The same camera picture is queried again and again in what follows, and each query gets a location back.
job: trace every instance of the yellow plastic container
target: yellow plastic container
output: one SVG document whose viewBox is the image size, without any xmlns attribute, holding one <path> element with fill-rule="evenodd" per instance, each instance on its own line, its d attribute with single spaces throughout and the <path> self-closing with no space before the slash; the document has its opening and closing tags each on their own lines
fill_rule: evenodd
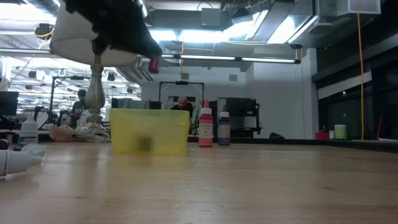
<svg viewBox="0 0 398 224">
<path fill-rule="evenodd" d="M 111 109 L 112 148 L 117 154 L 187 154 L 189 112 Z"/>
</svg>

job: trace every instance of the wooden table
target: wooden table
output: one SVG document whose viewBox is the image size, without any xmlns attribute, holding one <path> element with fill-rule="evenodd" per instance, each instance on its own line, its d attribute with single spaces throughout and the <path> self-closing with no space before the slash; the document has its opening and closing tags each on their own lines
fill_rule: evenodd
<svg viewBox="0 0 398 224">
<path fill-rule="evenodd" d="M 188 157 L 47 144 L 42 166 L 0 180 L 0 223 L 397 223 L 398 154 L 234 145 Z"/>
</svg>

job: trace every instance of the desk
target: desk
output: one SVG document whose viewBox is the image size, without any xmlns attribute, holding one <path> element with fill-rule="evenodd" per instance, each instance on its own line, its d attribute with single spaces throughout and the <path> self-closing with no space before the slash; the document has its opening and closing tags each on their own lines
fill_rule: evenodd
<svg viewBox="0 0 398 224">
<path fill-rule="evenodd" d="M 188 157 L 45 144 L 42 166 L 0 180 L 1 223 L 393 223 L 398 155 L 235 144 Z"/>
</svg>

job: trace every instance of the man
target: man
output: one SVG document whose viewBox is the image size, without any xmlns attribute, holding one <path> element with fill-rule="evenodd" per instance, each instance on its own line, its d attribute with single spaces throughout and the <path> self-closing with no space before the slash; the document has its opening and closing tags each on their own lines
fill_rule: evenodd
<svg viewBox="0 0 398 224">
<path fill-rule="evenodd" d="M 189 117 L 192 117 L 193 106 L 188 102 L 186 96 L 180 96 L 178 98 L 178 104 L 172 107 L 172 110 L 185 110 L 189 111 Z"/>
<path fill-rule="evenodd" d="M 70 116 L 72 117 L 72 127 L 77 127 L 77 120 L 80 119 L 81 114 L 87 110 L 87 106 L 85 104 L 86 90 L 79 90 L 77 92 L 77 96 L 79 97 L 79 101 L 76 101 L 72 107 L 72 111 Z"/>
</svg>

